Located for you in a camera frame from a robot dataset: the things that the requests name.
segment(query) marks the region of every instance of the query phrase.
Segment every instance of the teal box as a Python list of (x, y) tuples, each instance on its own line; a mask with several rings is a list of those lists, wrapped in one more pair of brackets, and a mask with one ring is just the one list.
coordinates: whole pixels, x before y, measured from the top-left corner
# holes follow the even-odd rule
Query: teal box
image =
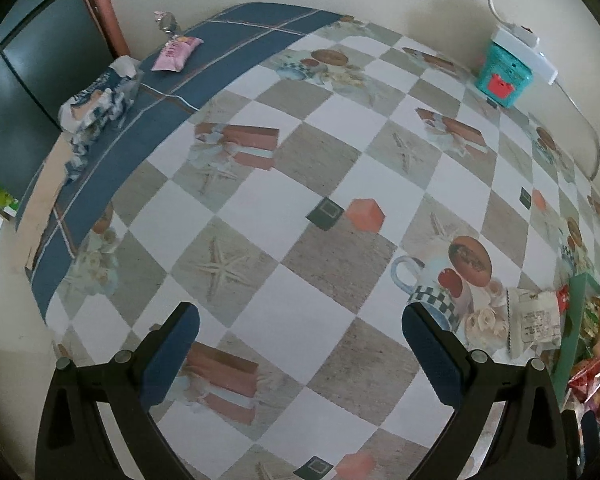
[(533, 80), (534, 75), (525, 64), (492, 42), (475, 85), (499, 105), (509, 108)]

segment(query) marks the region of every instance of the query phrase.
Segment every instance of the pink snack bag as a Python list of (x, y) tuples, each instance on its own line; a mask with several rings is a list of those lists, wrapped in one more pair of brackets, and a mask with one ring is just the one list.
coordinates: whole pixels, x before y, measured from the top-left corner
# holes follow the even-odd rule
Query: pink snack bag
[(180, 72), (184, 68), (184, 64), (189, 59), (191, 53), (204, 41), (200, 38), (188, 38), (187, 36), (178, 36), (174, 40), (169, 41), (160, 55), (155, 60), (152, 71), (170, 70), (172, 72)]

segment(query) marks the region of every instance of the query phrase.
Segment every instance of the green tray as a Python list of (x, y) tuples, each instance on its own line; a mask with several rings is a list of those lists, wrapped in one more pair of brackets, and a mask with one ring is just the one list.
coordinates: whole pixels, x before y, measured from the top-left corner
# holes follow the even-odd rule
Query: green tray
[(564, 320), (560, 357), (551, 375), (558, 406), (563, 405), (567, 393), (567, 383), (575, 364), (578, 336), (582, 323), (584, 305), (589, 298), (600, 297), (600, 286), (588, 272), (573, 276), (569, 280), (569, 308)]

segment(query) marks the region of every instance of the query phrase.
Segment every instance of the screw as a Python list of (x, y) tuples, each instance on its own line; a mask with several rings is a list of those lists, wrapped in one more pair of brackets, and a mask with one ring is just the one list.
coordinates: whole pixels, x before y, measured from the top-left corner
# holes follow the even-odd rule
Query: screw
[(487, 362), (488, 358), (488, 355), (482, 350), (474, 350), (471, 352), (471, 359), (473, 359), (475, 363), (484, 364)]
[(535, 368), (539, 372), (541, 372), (542, 370), (544, 370), (544, 363), (540, 359), (538, 359), (537, 357), (534, 358), (534, 359), (531, 359), (531, 365), (532, 365), (533, 368)]
[(118, 364), (124, 364), (131, 361), (131, 356), (133, 353), (130, 350), (121, 350), (117, 354), (113, 356), (113, 360)]
[(61, 357), (56, 361), (56, 370), (66, 370), (71, 364), (71, 359), (68, 357)]

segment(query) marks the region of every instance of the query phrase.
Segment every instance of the white cable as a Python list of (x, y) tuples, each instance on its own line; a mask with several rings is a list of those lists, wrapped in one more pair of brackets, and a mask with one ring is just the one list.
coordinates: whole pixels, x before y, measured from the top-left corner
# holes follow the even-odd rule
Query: white cable
[(584, 114), (582, 113), (582, 110), (580, 110), (580, 108), (575, 103), (575, 101), (571, 98), (571, 96), (564, 89), (564, 87), (562, 86), (562, 82), (560, 81), (559, 78), (555, 80), (555, 83), (558, 85), (558, 88), (560, 88), (560, 90), (562, 90), (562, 92), (564, 92), (564, 94), (567, 96), (567, 99), (569, 101), (571, 101), (571, 104), (576, 108), (576, 110), (582, 116), (582, 118), (585, 121), (587, 121), (587, 124), (589, 125), (591, 131), (593, 132), (593, 135), (592, 135), (593, 143), (596, 145), (596, 161), (593, 165), (593, 171), (591, 172), (589, 179), (594, 180), (598, 176), (598, 170), (600, 169), (600, 136), (598, 135), (598, 131), (593, 127), (593, 124), (591, 124), (589, 122), (589, 120), (584, 116)]
[[(507, 23), (505, 22), (500, 15), (498, 14), (498, 11), (496, 10), (495, 5), (493, 4), (493, 0), (487, 0), (489, 3), (489, 10), (491, 11), (491, 13), (495, 16), (496, 20), (498, 20), (502, 25), (504, 25), (505, 27), (509, 28), (509, 29), (513, 29), (514, 25), (512, 23)], [(567, 93), (567, 91), (564, 89), (564, 87), (562, 86), (562, 82), (559, 79), (555, 80), (555, 83), (558, 85), (558, 87), (560, 88), (560, 90), (562, 90), (562, 92), (567, 96), (567, 99), (569, 101), (571, 101), (571, 104), (576, 108), (576, 110), (578, 111), (578, 113), (582, 116), (582, 118), (587, 121), (587, 124), (589, 125), (591, 131), (593, 132), (592, 137), (593, 137), (593, 143), (596, 145), (596, 161), (595, 164), (593, 166), (593, 171), (591, 172), (591, 175), (589, 177), (590, 180), (595, 179), (598, 176), (598, 170), (600, 169), (600, 136), (598, 135), (598, 131), (593, 127), (593, 124), (591, 124), (589, 122), (589, 120), (585, 117), (585, 115), (582, 113), (582, 110), (580, 110), (580, 108), (578, 107), (578, 105), (575, 103), (575, 101), (571, 98), (571, 96)]]
[(495, 5), (493, 5), (493, 0), (487, 0), (489, 3), (489, 10), (491, 11), (491, 13), (496, 17), (496, 20), (498, 20), (501, 24), (503, 24), (505, 27), (507, 28), (512, 28), (513, 24), (512, 23), (507, 23), (505, 22), (500, 15), (498, 14), (498, 11), (496, 10)]

